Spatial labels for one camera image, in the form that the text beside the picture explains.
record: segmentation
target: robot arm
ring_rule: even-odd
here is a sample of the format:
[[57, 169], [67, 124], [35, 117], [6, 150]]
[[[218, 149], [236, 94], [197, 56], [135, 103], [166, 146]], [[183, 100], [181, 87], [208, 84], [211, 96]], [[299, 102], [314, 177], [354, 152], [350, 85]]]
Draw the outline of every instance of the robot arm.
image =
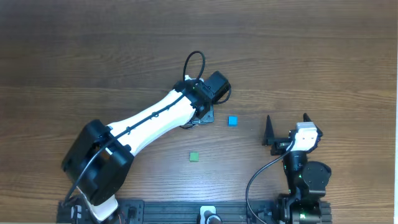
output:
[[62, 169], [77, 185], [97, 221], [112, 218], [118, 207], [114, 194], [134, 157], [167, 131], [201, 119], [230, 88], [220, 72], [206, 81], [185, 77], [163, 100], [131, 118], [107, 126], [99, 120], [88, 123], [65, 156]]

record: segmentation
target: blue block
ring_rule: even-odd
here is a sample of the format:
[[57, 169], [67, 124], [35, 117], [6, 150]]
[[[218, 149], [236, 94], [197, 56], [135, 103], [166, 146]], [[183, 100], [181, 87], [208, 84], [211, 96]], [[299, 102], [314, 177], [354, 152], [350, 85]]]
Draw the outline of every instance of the blue block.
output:
[[238, 117], [237, 116], [229, 116], [228, 117], [228, 126], [235, 127], [238, 125]]

